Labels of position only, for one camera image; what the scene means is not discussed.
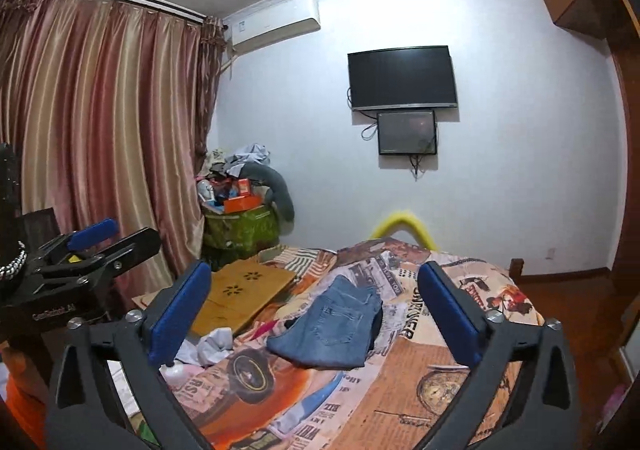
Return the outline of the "left hand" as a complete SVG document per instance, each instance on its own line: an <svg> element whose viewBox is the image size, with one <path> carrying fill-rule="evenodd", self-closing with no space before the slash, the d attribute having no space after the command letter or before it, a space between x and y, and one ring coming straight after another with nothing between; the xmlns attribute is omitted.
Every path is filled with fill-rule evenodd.
<svg viewBox="0 0 640 450"><path fill-rule="evenodd" d="M2 361L9 371L6 404L18 424L34 439L42 439L49 389L32 359L24 352L2 345Z"/></svg>

